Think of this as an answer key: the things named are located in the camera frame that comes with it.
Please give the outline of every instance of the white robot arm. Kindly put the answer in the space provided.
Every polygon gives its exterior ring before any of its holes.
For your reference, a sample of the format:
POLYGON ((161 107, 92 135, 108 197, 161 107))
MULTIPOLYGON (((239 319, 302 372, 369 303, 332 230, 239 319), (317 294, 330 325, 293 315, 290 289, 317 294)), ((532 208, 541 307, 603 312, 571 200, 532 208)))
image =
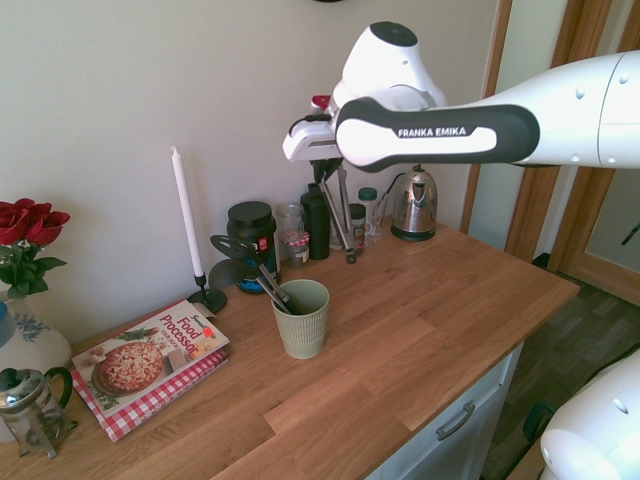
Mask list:
POLYGON ((604 370, 553 416, 541 480, 640 478, 640 351, 604 370))
POLYGON ((640 51, 549 70, 446 107, 406 27, 380 22, 354 46, 324 115, 291 128, 290 161, 344 157, 370 172, 396 163, 640 168, 640 51))

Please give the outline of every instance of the candle holder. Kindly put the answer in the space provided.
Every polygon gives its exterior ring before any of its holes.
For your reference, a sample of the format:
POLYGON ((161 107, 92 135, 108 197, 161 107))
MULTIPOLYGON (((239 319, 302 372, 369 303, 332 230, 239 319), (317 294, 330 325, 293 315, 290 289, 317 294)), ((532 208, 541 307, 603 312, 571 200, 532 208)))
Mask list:
POLYGON ((218 313, 222 310, 227 303, 227 296, 220 290, 204 288, 207 283, 207 277, 204 275, 193 278, 196 280, 196 285, 200 287, 200 291, 191 295, 187 300, 191 303, 203 304, 211 313, 218 313))

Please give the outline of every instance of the green cup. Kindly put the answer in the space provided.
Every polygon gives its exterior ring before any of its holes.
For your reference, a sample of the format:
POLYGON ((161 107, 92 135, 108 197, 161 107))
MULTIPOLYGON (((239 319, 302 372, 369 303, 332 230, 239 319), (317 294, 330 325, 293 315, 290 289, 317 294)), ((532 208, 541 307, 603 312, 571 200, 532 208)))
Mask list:
POLYGON ((318 355, 324 347, 329 319, 329 290, 313 280, 292 280, 282 289, 300 306, 304 315, 284 313, 271 302, 285 351, 301 360, 318 355))

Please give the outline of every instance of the white cabinet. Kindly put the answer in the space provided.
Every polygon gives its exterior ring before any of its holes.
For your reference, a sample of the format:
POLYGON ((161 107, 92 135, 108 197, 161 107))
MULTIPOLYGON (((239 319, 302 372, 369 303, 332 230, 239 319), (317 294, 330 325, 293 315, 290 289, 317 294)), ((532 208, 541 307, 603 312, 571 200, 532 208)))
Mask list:
POLYGON ((367 480, 478 480, 521 348, 456 399, 367 480))

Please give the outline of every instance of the red rose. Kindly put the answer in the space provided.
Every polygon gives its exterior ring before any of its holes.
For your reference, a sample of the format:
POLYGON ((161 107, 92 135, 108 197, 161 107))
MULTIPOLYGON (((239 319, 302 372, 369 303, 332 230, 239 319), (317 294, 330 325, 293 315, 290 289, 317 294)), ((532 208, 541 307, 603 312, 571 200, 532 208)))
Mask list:
POLYGON ((41 218, 46 217, 51 211, 50 203, 35 203, 29 208, 29 226, 38 223, 41 218))
POLYGON ((41 210, 33 212, 34 218, 38 218, 36 223, 31 225, 27 230, 27 240, 36 245, 49 245, 52 243, 60 232, 62 231, 62 225, 67 223, 71 216, 68 213, 63 212, 51 212, 43 213, 41 210))
POLYGON ((29 207, 34 204, 28 198, 16 203, 0 202, 0 245, 12 245, 24 239, 29 228, 29 207))

